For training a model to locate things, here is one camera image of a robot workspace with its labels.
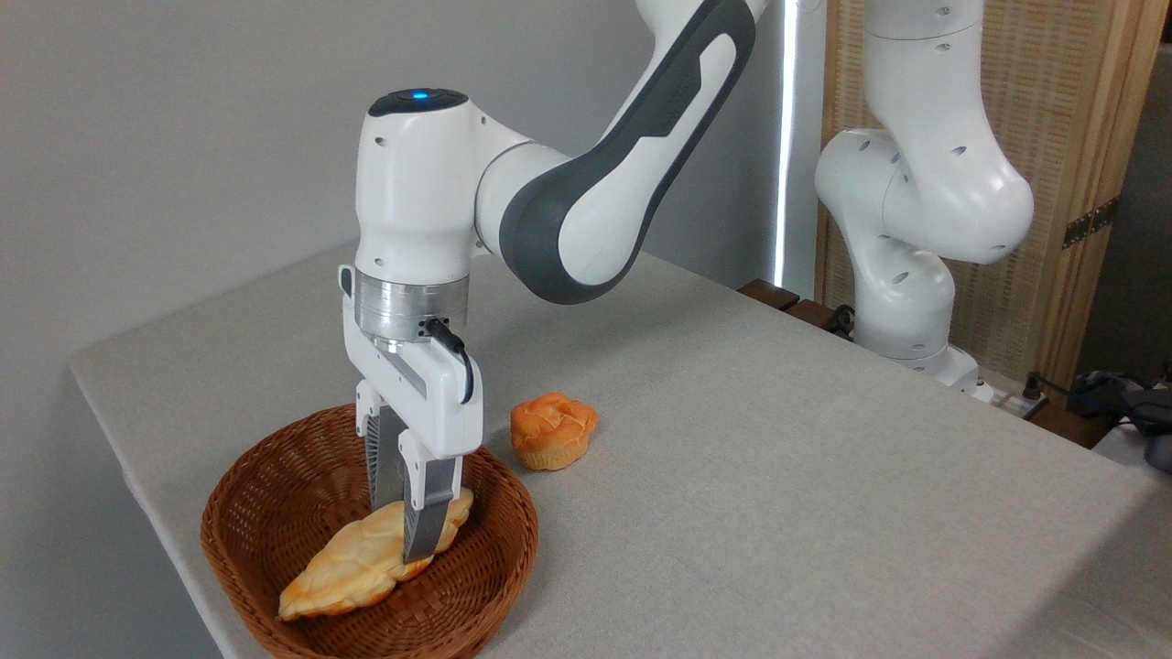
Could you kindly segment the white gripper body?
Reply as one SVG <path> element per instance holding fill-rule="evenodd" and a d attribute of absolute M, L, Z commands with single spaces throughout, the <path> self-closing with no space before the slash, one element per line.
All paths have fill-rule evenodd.
<path fill-rule="evenodd" d="M 339 269 L 350 362 L 437 458 L 484 439 L 481 367 L 450 345 L 464 330 L 469 281 L 408 285 Z"/>

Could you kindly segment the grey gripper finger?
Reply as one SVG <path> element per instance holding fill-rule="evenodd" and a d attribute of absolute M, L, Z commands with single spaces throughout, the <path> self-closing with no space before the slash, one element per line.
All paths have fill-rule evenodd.
<path fill-rule="evenodd" d="M 406 497 L 398 435 L 407 430 L 407 424 L 367 380 L 357 383 L 355 393 L 355 426 L 360 437 L 364 439 L 370 509 L 379 510 Z"/>
<path fill-rule="evenodd" d="M 413 430 L 398 434 L 406 497 L 406 563 L 440 546 L 449 505 L 459 496 L 463 458 L 437 458 Z"/>

